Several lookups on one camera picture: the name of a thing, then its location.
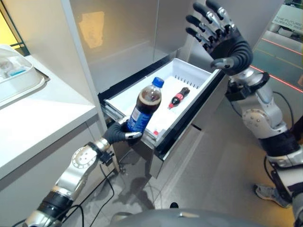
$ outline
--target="kitchen counter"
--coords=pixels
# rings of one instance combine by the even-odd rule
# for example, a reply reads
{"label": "kitchen counter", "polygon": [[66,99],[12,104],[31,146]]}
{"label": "kitchen counter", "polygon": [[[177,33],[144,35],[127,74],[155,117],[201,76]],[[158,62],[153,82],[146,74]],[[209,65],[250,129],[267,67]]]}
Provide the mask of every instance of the kitchen counter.
{"label": "kitchen counter", "polygon": [[97,114],[96,107],[32,56],[50,81],[0,110],[0,179]]}

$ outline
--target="soda bottle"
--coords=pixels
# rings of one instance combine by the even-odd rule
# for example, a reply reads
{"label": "soda bottle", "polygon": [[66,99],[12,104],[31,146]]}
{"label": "soda bottle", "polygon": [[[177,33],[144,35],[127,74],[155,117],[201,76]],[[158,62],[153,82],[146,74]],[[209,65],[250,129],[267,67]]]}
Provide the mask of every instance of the soda bottle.
{"label": "soda bottle", "polygon": [[161,90],[164,80],[155,77],[152,84],[145,87],[138,95],[136,107],[127,122],[128,131],[144,132],[153,113],[161,103]]}
{"label": "soda bottle", "polygon": [[182,90],[176,94],[170,104],[169,104],[169,109],[179,105],[179,103],[189,94],[190,90],[187,87],[182,88]]}

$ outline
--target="cable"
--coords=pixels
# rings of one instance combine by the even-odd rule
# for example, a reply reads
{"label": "cable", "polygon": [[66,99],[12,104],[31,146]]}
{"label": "cable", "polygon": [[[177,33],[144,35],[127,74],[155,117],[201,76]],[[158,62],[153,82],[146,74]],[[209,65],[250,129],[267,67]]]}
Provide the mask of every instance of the cable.
{"label": "cable", "polygon": [[104,173],[104,171],[103,171],[103,169],[102,169],[101,164],[100,164],[99,166],[100,166],[100,169],[101,169],[101,171],[102,171],[102,173],[103,173],[103,175],[104,175],[106,181],[108,182],[110,188],[112,189],[113,195],[112,195],[112,196],[111,196],[111,197],[110,197],[110,198],[101,206],[101,208],[99,209],[98,213],[96,214],[96,216],[95,216],[93,222],[91,223],[91,225],[90,225],[89,227],[91,227],[91,226],[94,224],[94,222],[95,222],[96,218],[98,217],[99,213],[101,212],[102,208],[103,208],[103,207],[104,207],[104,206],[105,206],[105,205],[114,197],[114,195],[115,195],[114,188],[113,188],[111,182],[109,181],[108,177],[105,175],[105,173]]}
{"label": "cable", "polygon": [[77,207],[76,209],[80,208],[80,210],[81,210],[82,227],[84,227],[84,212],[83,212],[83,208],[82,208],[81,205],[73,205],[73,206],[71,206],[71,207],[65,209],[65,210],[62,211],[59,215],[57,215],[57,216],[55,217],[55,219],[54,219],[53,221],[51,221],[51,223],[49,223],[49,224],[47,225],[47,227],[51,226],[56,220],[58,220],[58,218],[59,218],[62,214],[64,214],[65,212],[68,212],[71,208],[75,208],[75,207]]}
{"label": "cable", "polygon": [[290,111],[290,116],[291,116],[291,118],[292,118],[292,127],[291,127],[291,129],[292,129],[293,126],[294,126],[294,113],[293,113],[293,110],[292,110],[292,108],[291,108],[291,106],[290,106],[288,100],[287,100],[287,99],[284,97],[284,95],[282,95],[280,92],[273,91],[273,93],[276,93],[276,94],[280,95],[280,96],[285,100],[285,102],[287,103],[288,108],[289,108],[289,111]]}
{"label": "cable", "polygon": [[240,117],[242,117],[242,115],[236,110],[236,108],[234,107],[234,105],[232,104],[232,102],[231,101],[229,101],[229,102],[232,105],[232,108],[236,112],[236,114],[239,115]]}
{"label": "cable", "polygon": [[23,220],[17,222],[17,223],[14,224],[12,227],[16,227],[16,226],[20,225],[21,223],[25,222],[25,220],[26,220],[26,219],[23,219]]}
{"label": "cable", "polygon": [[267,173],[267,176],[269,177],[269,179],[270,179],[272,182],[274,182],[274,179],[271,177],[271,175],[269,174],[269,172],[268,172],[268,170],[267,170],[266,161],[267,161],[267,156],[264,157],[263,166],[264,166],[265,172]]}

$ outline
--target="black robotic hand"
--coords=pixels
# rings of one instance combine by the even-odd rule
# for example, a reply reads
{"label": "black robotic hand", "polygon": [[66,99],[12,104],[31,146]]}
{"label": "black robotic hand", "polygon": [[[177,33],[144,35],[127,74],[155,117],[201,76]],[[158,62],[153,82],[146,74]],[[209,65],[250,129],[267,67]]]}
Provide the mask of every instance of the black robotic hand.
{"label": "black robotic hand", "polygon": [[105,138],[109,144],[113,144],[116,142],[132,140],[141,137],[141,132],[125,132],[124,128],[128,119],[129,116],[124,117],[118,122],[112,124],[105,132],[103,138]]}
{"label": "black robotic hand", "polygon": [[193,4],[194,10],[206,19],[205,23],[192,15],[186,16],[186,20],[198,27],[200,33],[190,27],[187,27],[186,31],[196,38],[214,59],[212,67],[222,69],[230,76],[238,74],[251,64],[252,50],[225,9],[210,0],[206,0],[206,5],[208,8],[198,2]]}

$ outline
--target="person's foot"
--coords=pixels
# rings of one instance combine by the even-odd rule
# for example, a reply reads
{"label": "person's foot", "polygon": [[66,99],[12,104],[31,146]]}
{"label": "person's foot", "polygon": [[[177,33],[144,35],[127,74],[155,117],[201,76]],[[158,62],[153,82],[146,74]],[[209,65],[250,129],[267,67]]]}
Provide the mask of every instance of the person's foot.
{"label": "person's foot", "polygon": [[274,201],[283,208],[289,208],[291,206],[290,203],[282,199],[282,197],[278,193],[278,190],[274,187],[262,184],[255,184],[253,186],[253,189],[256,195],[263,200]]}
{"label": "person's foot", "polygon": [[169,208],[179,208],[179,205],[176,202],[172,202]]}

